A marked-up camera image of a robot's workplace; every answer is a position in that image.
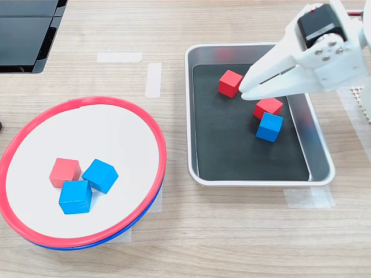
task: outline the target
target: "wood grain surface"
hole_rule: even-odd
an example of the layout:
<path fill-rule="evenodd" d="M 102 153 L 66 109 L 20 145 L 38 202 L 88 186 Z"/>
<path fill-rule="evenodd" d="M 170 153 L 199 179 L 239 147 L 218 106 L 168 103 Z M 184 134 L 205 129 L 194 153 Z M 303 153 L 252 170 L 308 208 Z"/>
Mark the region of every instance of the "wood grain surface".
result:
<path fill-rule="evenodd" d="M 205 189 L 187 172 L 185 50 L 279 41 L 305 3 L 70 0 L 44 72 L 0 75 L 0 153 L 56 104 L 124 98 L 166 137 L 162 212 L 146 214 L 130 243 L 75 252 L 35 246 L 1 218 L 0 277 L 371 277 L 371 164 L 335 92 L 311 96 L 336 166 L 334 207 L 289 208 L 282 188 Z M 345 5 L 361 9 L 364 1 Z M 96 63 L 109 51 L 143 52 L 143 61 Z M 151 62 L 163 63 L 156 99 L 144 96 Z"/>

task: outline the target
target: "cube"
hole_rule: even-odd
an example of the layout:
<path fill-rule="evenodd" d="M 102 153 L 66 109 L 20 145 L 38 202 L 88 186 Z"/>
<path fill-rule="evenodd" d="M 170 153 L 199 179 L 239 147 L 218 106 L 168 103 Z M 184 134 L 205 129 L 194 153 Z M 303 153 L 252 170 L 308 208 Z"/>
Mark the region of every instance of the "cube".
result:
<path fill-rule="evenodd" d="M 62 188 L 66 181 L 78 181 L 81 168 L 77 160 L 57 158 L 49 176 L 52 185 Z"/>
<path fill-rule="evenodd" d="M 265 112 L 278 115 L 281 112 L 283 103 L 275 98 L 267 98 L 265 100 L 260 100 L 254 110 L 254 116 L 258 119 L 262 119 Z"/>
<path fill-rule="evenodd" d="M 118 178 L 113 166 L 95 159 L 83 173 L 82 178 L 90 182 L 92 188 L 107 194 Z"/>
<path fill-rule="evenodd" d="M 92 188 L 88 181 L 66 181 L 59 197 L 64 214 L 88 213 L 92 202 Z"/>
<path fill-rule="evenodd" d="M 257 129 L 256 137 L 275 142 L 281 130 L 283 117 L 264 113 Z"/>
<path fill-rule="evenodd" d="M 219 80 L 219 93 L 233 98 L 238 92 L 238 86 L 242 81 L 243 76 L 233 71 L 226 71 Z"/>

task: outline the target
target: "tape strip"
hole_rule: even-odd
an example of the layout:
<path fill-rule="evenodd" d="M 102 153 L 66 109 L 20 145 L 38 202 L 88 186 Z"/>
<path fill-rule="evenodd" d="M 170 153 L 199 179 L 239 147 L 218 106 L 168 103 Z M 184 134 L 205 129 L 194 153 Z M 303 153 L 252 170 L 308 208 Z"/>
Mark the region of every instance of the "tape strip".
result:
<path fill-rule="evenodd" d="M 335 206 L 328 185 L 312 186 L 310 189 L 284 189 L 283 192 L 291 209 L 328 209 Z"/>
<path fill-rule="evenodd" d="M 107 243 L 121 243 L 121 242 L 131 242 L 132 241 L 132 229 L 128 229 L 121 235 L 115 237 L 114 239 L 111 239 Z"/>
<path fill-rule="evenodd" d="M 160 97 L 162 63 L 149 63 L 147 70 L 146 97 Z"/>
<path fill-rule="evenodd" d="M 153 201 L 152 206 L 147 210 L 147 213 L 160 213 L 162 211 L 162 187 L 158 192 L 157 198 Z"/>
<path fill-rule="evenodd" d="M 142 59 L 141 52 L 99 52 L 97 63 L 135 63 Z"/>

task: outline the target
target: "round plate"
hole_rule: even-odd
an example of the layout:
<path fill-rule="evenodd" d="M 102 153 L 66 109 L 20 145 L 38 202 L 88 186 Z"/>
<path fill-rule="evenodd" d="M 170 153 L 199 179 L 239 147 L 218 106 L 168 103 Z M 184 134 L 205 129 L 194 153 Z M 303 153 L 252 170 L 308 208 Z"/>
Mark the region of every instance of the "round plate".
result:
<path fill-rule="evenodd" d="M 109 193 L 93 192 L 89 213 L 65 215 L 49 174 L 56 158 L 76 159 L 82 171 L 98 158 L 119 175 Z M 155 120 L 117 98 L 71 100 L 47 110 L 13 139 L 0 161 L 0 211 L 27 240 L 78 247 L 108 238 L 132 223 L 154 199 L 166 166 Z"/>

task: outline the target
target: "metal tray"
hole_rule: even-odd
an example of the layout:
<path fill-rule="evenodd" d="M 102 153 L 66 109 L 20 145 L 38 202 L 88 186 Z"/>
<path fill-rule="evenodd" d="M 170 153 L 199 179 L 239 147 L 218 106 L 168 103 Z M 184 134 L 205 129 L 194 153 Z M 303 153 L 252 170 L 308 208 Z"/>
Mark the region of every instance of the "metal tray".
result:
<path fill-rule="evenodd" d="M 241 75 L 269 44 L 195 45 L 185 54 L 187 158 L 203 186 L 319 186 L 335 170 L 307 94 L 279 98 L 283 125 L 275 143 L 255 137 L 257 101 L 217 92 L 226 70 Z"/>

